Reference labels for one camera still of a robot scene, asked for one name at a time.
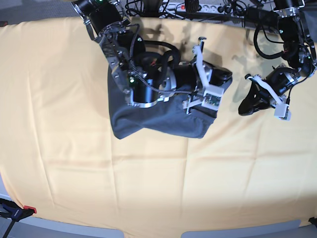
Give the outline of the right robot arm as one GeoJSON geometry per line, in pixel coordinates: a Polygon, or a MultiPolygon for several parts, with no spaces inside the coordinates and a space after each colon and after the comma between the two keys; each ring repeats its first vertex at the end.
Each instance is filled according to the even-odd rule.
{"type": "Polygon", "coordinates": [[[232,72],[203,59],[204,38],[193,47],[193,59],[182,61],[172,44],[145,40],[117,0],[74,0],[91,40],[106,57],[111,75],[128,105],[150,108],[185,95],[183,109],[201,106],[217,111],[232,81],[232,72]]]}

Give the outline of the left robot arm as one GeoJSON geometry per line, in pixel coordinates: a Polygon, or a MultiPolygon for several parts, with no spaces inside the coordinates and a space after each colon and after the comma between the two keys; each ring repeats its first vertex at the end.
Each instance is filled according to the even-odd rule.
{"type": "Polygon", "coordinates": [[[259,18],[254,32],[253,43],[256,52],[264,59],[282,58],[288,65],[280,64],[266,77],[260,75],[245,75],[251,81],[251,87],[246,98],[241,102],[238,113],[249,116],[255,112],[274,109],[275,117],[290,120],[289,110],[293,88],[312,77],[317,69],[317,54],[315,44],[310,37],[309,28],[304,13],[303,0],[275,0],[271,11],[259,18]],[[271,16],[277,18],[277,30],[282,39],[283,50],[273,55],[261,51],[258,45],[258,35],[264,30],[264,22],[271,16]]]}

